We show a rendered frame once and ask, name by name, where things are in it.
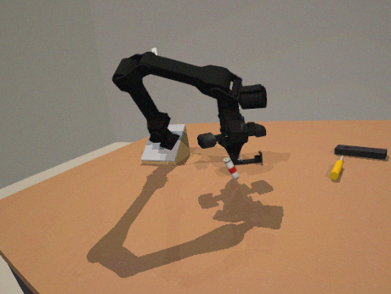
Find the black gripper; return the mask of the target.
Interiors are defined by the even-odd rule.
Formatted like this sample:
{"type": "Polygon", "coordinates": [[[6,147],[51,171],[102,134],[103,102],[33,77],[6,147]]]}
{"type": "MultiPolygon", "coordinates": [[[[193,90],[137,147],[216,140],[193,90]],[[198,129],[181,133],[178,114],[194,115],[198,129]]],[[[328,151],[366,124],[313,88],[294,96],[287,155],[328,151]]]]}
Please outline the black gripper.
{"type": "MultiPolygon", "coordinates": [[[[199,134],[197,137],[198,144],[203,148],[211,148],[216,145],[218,142],[221,146],[223,146],[228,154],[230,159],[233,161],[234,165],[238,164],[240,153],[241,153],[241,146],[244,143],[247,142],[236,142],[231,143],[228,132],[227,135],[224,135],[224,124],[226,123],[226,120],[230,120],[232,117],[232,120],[238,120],[239,116],[241,116],[240,111],[225,111],[225,112],[218,112],[218,118],[220,120],[220,134],[214,135],[212,133],[203,133],[199,134]],[[225,137],[227,136],[227,137],[225,137]]],[[[266,129],[264,126],[256,124],[256,137],[262,137],[266,135],[266,129]]]]}

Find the white cylindrical battery with red band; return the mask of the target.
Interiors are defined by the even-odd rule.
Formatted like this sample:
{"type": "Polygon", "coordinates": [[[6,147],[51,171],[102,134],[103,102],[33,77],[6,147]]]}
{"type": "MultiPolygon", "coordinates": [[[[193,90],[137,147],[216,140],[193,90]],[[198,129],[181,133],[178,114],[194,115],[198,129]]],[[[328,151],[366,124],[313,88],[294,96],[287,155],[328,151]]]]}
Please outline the white cylindrical battery with red band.
{"type": "Polygon", "coordinates": [[[232,160],[229,157],[224,158],[224,163],[226,167],[229,169],[230,174],[232,175],[233,178],[237,178],[239,175],[236,171],[235,165],[232,162],[232,160]]]}

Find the yellow-handled screwdriver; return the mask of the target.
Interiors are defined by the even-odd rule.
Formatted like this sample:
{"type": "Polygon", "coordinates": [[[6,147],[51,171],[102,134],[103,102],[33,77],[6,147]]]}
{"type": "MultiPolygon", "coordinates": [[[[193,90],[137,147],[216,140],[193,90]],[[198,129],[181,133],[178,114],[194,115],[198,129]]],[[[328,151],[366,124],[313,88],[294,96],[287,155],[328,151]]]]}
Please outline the yellow-handled screwdriver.
{"type": "Polygon", "coordinates": [[[336,163],[335,163],[335,165],[333,167],[333,170],[330,173],[330,178],[331,179],[337,179],[338,178],[338,175],[341,172],[342,166],[343,166],[342,159],[343,159],[343,156],[341,157],[341,159],[339,161],[336,161],[336,163]]]}

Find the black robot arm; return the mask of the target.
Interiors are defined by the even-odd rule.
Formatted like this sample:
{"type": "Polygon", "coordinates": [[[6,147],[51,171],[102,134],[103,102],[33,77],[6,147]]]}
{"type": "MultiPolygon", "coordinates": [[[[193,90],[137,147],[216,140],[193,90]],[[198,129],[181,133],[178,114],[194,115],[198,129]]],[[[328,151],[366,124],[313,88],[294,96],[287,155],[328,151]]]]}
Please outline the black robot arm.
{"type": "MultiPolygon", "coordinates": [[[[142,78],[149,74],[161,76],[176,82],[187,83],[218,101],[218,111],[236,111],[239,105],[243,110],[266,108],[267,93],[261,84],[242,86],[237,75],[225,67],[216,65],[196,66],[161,57],[152,52],[134,54],[121,60],[112,77],[112,81],[122,91],[130,93],[131,98],[147,119],[147,127],[151,134],[150,142],[172,150],[179,136],[167,128],[170,117],[167,112],[160,112],[142,78]],[[233,82],[230,90],[230,83],[233,82]]],[[[247,142],[248,136],[256,135],[255,122],[245,122],[244,117],[238,120],[226,120],[224,135],[228,132],[231,143],[247,142]]]]}

